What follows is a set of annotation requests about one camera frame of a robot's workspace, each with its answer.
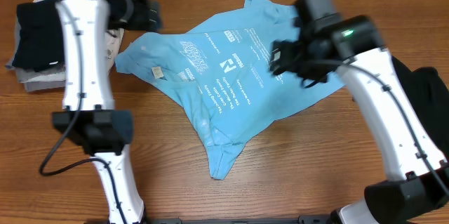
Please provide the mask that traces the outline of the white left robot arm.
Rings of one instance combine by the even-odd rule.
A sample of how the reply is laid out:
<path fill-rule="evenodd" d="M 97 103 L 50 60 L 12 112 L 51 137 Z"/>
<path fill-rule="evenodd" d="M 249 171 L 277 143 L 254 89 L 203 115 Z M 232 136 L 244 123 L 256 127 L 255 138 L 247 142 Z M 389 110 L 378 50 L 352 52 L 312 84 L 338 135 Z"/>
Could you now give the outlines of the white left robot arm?
<path fill-rule="evenodd" d="M 55 0 L 62 26 L 66 82 L 62 110 L 52 122 L 81 147 L 100 177 L 109 223 L 148 223 L 130 161 L 133 115 L 117 110 L 109 82 L 106 32 L 110 27 L 156 31 L 159 6 L 150 0 Z"/>

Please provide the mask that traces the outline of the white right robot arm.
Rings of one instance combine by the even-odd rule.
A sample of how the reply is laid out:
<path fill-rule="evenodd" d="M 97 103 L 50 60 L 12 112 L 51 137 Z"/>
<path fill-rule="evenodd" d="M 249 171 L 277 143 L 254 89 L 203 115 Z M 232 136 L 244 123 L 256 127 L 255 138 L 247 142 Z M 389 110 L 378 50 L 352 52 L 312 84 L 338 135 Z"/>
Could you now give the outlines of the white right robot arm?
<path fill-rule="evenodd" d="M 391 54 L 365 15 L 344 19 L 332 0 L 297 0 L 297 41 L 275 41 L 270 69 L 311 84 L 335 72 L 358 104 L 382 154 L 385 181 L 361 200 L 300 223 L 410 223 L 448 203 L 448 161 L 425 131 Z"/>

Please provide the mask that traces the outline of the light blue printed t-shirt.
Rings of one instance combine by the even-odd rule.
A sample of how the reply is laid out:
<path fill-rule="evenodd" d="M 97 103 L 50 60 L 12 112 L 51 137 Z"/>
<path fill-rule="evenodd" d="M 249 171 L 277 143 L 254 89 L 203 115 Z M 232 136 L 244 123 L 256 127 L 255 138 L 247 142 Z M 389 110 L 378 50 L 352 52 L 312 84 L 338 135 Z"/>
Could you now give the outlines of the light blue printed t-shirt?
<path fill-rule="evenodd" d="M 143 34 L 116 57 L 116 70 L 184 109 L 206 149 L 210 176 L 222 180 L 251 138 L 342 88 L 335 74 L 301 87 L 293 73 L 270 72 L 272 43 L 299 36 L 296 15 L 292 6 L 245 0 L 187 33 Z"/>

